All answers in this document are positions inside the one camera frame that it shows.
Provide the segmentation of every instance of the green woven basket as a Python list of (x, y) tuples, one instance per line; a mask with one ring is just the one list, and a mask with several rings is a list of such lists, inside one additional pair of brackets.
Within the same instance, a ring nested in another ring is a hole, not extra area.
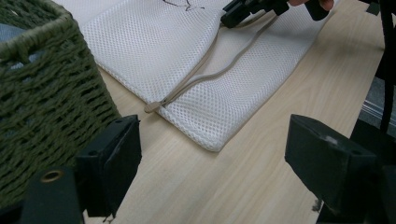
[[(48, 0), (0, 0), (0, 23), (26, 31), (0, 43), (0, 208), (29, 178), (75, 154), (120, 116), (76, 21)], [(29, 55), (38, 57), (29, 62)], [(15, 64), (23, 63), (21, 68)]]

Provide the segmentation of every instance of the finger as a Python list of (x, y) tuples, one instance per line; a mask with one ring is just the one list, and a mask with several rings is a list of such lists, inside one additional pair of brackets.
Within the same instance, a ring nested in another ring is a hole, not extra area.
[(297, 6), (299, 6), (300, 4), (304, 4), (304, 3), (306, 3), (308, 0), (289, 0), (289, 4), (292, 6), (292, 7), (297, 7)]
[(334, 6), (334, 0), (320, 0), (320, 6), (323, 7), (326, 11), (330, 11)]

